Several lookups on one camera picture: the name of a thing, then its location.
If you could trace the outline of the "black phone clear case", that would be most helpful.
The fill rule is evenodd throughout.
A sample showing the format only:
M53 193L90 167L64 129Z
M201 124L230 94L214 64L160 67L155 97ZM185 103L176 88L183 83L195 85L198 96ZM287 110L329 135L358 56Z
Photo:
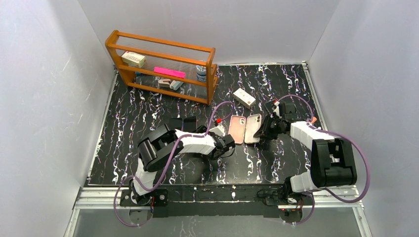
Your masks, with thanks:
M266 112L267 112L268 114L272 114L272 112L273 112L273 109L272 109L272 106L273 106L273 101L274 101L274 100L272 100L272 101L268 101L268 102L266 102L266 103L264 104L265 110L266 110Z

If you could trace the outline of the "blue smartphone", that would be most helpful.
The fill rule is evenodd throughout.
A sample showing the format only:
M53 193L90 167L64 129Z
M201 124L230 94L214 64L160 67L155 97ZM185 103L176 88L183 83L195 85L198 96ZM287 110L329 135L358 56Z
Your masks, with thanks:
M168 121L168 127L170 130L181 130L183 128L183 119L182 118L170 118Z

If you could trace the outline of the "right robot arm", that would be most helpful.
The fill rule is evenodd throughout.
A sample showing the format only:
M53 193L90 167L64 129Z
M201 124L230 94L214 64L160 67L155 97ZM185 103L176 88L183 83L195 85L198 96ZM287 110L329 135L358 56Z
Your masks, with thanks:
M354 155L347 139L328 135L312 123L299 119L293 103L269 101L265 108L268 115L255 137L274 140L280 134L285 134L311 151L310 169L286 178L283 184L284 193L297 194L356 183Z

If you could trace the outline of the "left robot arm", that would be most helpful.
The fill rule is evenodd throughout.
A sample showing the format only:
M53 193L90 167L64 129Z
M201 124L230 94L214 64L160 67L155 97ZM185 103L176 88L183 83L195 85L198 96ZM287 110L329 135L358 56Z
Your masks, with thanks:
M207 131L201 125L193 130L179 130L163 125L149 133L138 144L138 166L130 180L130 198L135 202L150 193L156 174L164 170L170 158L178 154L198 154L209 160L217 160L235 148L235 141L217 127Z

